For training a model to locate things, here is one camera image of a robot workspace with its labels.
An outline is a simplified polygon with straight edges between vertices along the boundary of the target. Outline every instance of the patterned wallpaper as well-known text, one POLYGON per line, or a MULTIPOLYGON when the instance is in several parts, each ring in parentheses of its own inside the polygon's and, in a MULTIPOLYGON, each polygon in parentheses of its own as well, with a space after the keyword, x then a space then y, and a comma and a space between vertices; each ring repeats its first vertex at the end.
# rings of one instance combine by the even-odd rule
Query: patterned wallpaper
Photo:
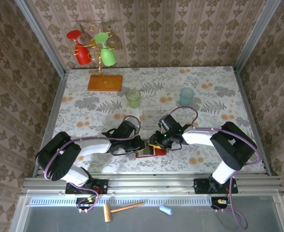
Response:
POLYGON ((20 9, 0 0, 0 232, 34 167, 58 82, 20 9))
POLYGON ((284 0, 241 71, 265 151, 284 186, 284 0))
POLYGON ((74 43, 66 38, 73 29, 92 38, 91 24, 115 30, 115 67, 233 66, 265 2, 29 0, 66 69, 97 66, 80 66, 69 52, 74 43))

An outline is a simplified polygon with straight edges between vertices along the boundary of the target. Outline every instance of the gray floor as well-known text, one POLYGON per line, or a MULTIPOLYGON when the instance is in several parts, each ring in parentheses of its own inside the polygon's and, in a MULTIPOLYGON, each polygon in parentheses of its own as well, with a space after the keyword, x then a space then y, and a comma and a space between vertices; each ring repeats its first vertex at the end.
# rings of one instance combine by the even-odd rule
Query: gray floor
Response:
MULTIPOLYGON (((250 232, 281 232, 271 197, 235 197, 235 208, 248 220, 250 232)), ((138 207, 114 213, 104 222, 103 207, 80 214, 74 207, 32 207, 24 232, 241 232, 231 212, 210 207, 173 207, 169 216, 159 207, 138 207)))

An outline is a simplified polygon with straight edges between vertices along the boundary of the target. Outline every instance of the teal cup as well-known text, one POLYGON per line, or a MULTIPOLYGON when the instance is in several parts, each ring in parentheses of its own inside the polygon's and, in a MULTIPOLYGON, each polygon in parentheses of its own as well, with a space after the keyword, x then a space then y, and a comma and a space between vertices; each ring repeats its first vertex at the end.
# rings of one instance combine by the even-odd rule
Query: teal cup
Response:
POLYGON ((192 88, 186 87, 182 88, 179 95, 180 105, 189 106, 194 99, 194 91, 192 88))

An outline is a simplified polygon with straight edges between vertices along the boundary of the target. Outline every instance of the cable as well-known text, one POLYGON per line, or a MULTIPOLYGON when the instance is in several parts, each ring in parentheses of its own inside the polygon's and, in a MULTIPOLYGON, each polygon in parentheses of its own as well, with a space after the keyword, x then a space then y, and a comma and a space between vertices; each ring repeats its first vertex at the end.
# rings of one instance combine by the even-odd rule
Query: cable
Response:
POLYGON ((229 189, 228 188, 225 188, 226 190, 227 190, 227 194, 226 194, 226 196, 224 197, 224 198, 222 198, 221 200, 226 200, 227 198, 228 198, 228 196, 229 196, 229 189))
POLYGON ((79 142, 79 141, 83 141, 83 140, 94 140, 94 139, 102 139, 102 140, 119 140, 119 141, 126 141, 126 140, 130 140, 130 139, 133 139, 135 138, 136 136, 138 136, 140 130, 141 130, 141 122, 140 120, 138 120, 137 117, 133 116, 133 115, 128 115, 126 116, 122 121, 124 121, 126 118, 128 117, 133 117, 137 120, 138 122, 138 129, 137 129, 137 132, 131 136, 131 137, 128 137, 128 138, 107 138, 107 137, 98 137, 98 136, 90 136, 90 137, 83 137, 83 138, 78 138, 78 139, 72 139, 70 141, 68 141, 67 143, 65 143, 62 147, 60 147, 56 153, 54 154, 54 156, 49 160, 49 162, 47 163, 46 167, 45 167, 45 170, 44 170, 44 178, 46 180, 49 180, 50 178, 47 177, 47 173, 48 173, 48 169, 50 168, 50 165, 52 164, 52 162, 55 160, 55 158, 57 157, 57 155, 59 155, 59 153, 69 144, 71 143, 74 143, 74 142, 79 142))
POLYGON ((182 145, 181 144, 179 144, 180 145, 180 147, 179 148, 176 148, 176 149, 168 149, 169 151, 178 151, 178 150, 181 150, 182 149, 182 145))
POLYGON ((77 204, 77 209, 80 210, 80 205, 86 203, 88 198, 82 198, 82 200, 79 201, 79 203, 77 204))
POLYGON ((218 131, 218 132, 223 132, 223 133, 226 133, 226 134, 229 134, 229 135, 232 135, 233 137, 237 138, 237 139, 240 139, 242 140, 244 143, 246 143, 252 150, 254 150, 254 152, 258 155, 258 159, 254 162, 251 162, 251 163, 246 163, 245 166, 247 165, 254 165, 254 164, 258 164, 261 160, 262 160, 262 157, 261 157, 261 154, 260 152, 258 151, 258 149, 252 145, 249 141, 247 141, 246 139, 244 139, 243 137, 235 134, 235 133, 232 133, 232 132, 229 132, 227 130, 223 130, 223 129, 218 129, 218 128, 197 128, 197 127, 193 127, 194 130, 196 131, 218 131))
MULTIPOLYGON (((69 182, 69 184, 72 185, 74 188, 77 188, 77 189, 80 189, 80 190, 87 190, 87 191, 91 191, 91 192, 95 193, 95 195, 96 195, 95 201, 94 201, 94 203, 92 204, 92 206, 90 206, 90 208, 88 209, 88 211, 91 210, 91 209, 97 204, 97 202, 98 202, 98 200, 99 200, 99 194, 98 194, 97 191, 95 191, 95 190, 93 190, 93 189, 90 189, 90 188, 83 188, 83 187, 76 186, 75 184, 73 184, 73 183, 71 183, 71 182, 69 182)), ((77 206, 78 209, 79 209, 79 206, 81 205, 82 202, 83 202, 83 201, 81 201, 80 203, 78 203, 78 206, 77 206)))
POLYGON ((246 217, 245 217, 239 210, 236 210, 236 209, 233 209, 233 210, 232 210, 232 209, 230 209, 230 208, 221 209, 221 208, 219 208, 219 207, 216 206, 216 205, 213 205, 213 206, 216 207, 216 208, 219 209, 219 210, 222 210, 222 211, 228 210, 228 211, 232 211, 232 213, 233 213, 233 212, 237 213, 241 218, 244 219, 244 221, 245 221, 245 223, 246 223, 246 226, 245 226, 245 227, 242 227, 242 226, 240 225, 239 221, 236 219, 235 214, 233 214, 235 221, 237 221, 237 224, 238 224, 242 229, 244 229, 244 230, 246 230, 246 229, 248 228, 248 222, 247 222, 247 220, 246 220, 246 217))
POLYGON ((99 187, 99 186, 97 186, 97 185, 94 185, 94 186, 92 186, 99 194, 102 194, 103 193, 103 191, 102 191, 102 189, 99 187))
MULTIPOLYGON (((196 131, 218 131, 218 132, 223 132, 223 133, 226 133, 226 134, 229 134, 229 135, 232 135, 233 137, 237 138, 237 139, 240 139, 242 140, 244 143, 246 143, 252 150, 254 150, 254 152, 258 155, 258 160, 254 161, 254 162, 251 162, 251 163, 246 163, 245 165, 246 166, 249 166, 249 165, 254 165, 254 164, 258 164, 261 160, 262 160, 262 156, 260 154, 260 152, 258 151, 258 149, 253 145, 251 144, 249 141, 247 141, 246 139, 244 139, 243 137, 235 134, 235 133, 232 133, 232 132, 229 132, 227 130, 223 130, 223 129, 218 129, 218 128, 196 128, 194 126, 194 122, 196 121, 196 119, 198 118, 198 111, 196 109, 194 109, 193 107, 190 107, 190 106, 181 106, 181 107, 178 107, 174 110, 172 110, 170 112, 170 114, 172 114, 174 111, 180 109, 180 108, 189 108, 189 109, 192 109, 195 111, 196 113, 196 116, 195 118, 193 119, 192 123, 191 123, 191 126, 194 130, 196 131)), ((248 222, 246 220, 246 217, 238 210, 234 209, 234 206, 233 206, 233 200, 232 200, 232 180, 233 180, 233 177, 230 177, 230 185, 229 185, 229 195, 230 195, 230 205, 231 205, 231 208, 226 208, 225 210, 231 210, 232 211, 232 214, 233 214, 233 217, 236 221, 236 223, 238 224, 238 226, 240 226, 242 229, 246 230, 248 229, 248 222), (245 221, 246 223, 246 226, 243 227, 240 223, 240 221, 238 220, 238 218, 236 217, 236 213, 238 215, 240 215, 241 218, 243 218, 243 220, 245 221)))
POLYGON ((181 108, 188 108, 188 109, 192 109, 193 111, 195 111, 195 118, 193 119, 192 123, 191 123, 191 126, 194 127, 194 122, 196 121, 196 119, 198 118, 199 116, 199 113, 196 109, 194 109, 193 107, 191 106, 180 106, 180 107, 177 107, 175 108, 174 110, 172 110, 169 114, 171 115, 174 111, 178 110, 178 109, 181 109, 181 108))
POLYGON ((229 185, 229 195, 230 195, 230 206, 231 206, 231 209, 228 209, 228 210, 231 210, 232 211, 232 214, 233 214, 233 217, 235 219, 235 221, 237 222, 237 224, 243 229, 243 230, 246 230, 248 229, 248 222, 246 220, 246 217, 239 211, 235 210, 234 209, 234 206, 233 206, 233 200, 232 200, 232 180, 233 180, 233 177, 230 177, 230 185, 229 185), (237 218, 236 216, 236 212, 241 216, 241 218, 244 219, 245 223, 246 223, 246 226, 242 226, 239 219, 237 218))

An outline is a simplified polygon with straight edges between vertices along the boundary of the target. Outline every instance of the floral tablecloth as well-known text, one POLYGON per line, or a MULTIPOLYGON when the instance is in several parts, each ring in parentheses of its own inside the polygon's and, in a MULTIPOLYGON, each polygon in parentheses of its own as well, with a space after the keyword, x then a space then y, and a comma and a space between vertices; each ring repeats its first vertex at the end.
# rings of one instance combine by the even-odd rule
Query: floral tablecloth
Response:
MULTIPOLYGON (((117 128, 126 115, 138 117, 143 125, 143 105, 161 105, 162 115, 168 114, 179 106, 180 90, 191 87, 195 92, 191 106, 199 111, 195 126, 218 128, 230 120, 254 138, 231 67, 105 69, 105 74, 123 75, 121 92, 87 91, 92 73, 96 73, 96 70, 69 71, 54 135, 60 131, 73 136, 98 135, 117 128), (125 96, 131 88, 141 92, 141 106, 137 109, 129 107, 125 96)), ((173 117, 184 125, 192 121, 194 113, 189 109, 180 109, 173 117)), ((154 132, 155 129, 142 127, 140 135, 147 139, 154 132)), ((136 159, 135 154, 117 157, 110 154, 81 156, 75 165, 92 173, 202 173, 214 171, 220 162, 221 158, 214 147, 188 145, 183 146, 182 150, 152 158, 136 159)), ((265 172, 262 163, 246 167, 243 171, 265 172)))

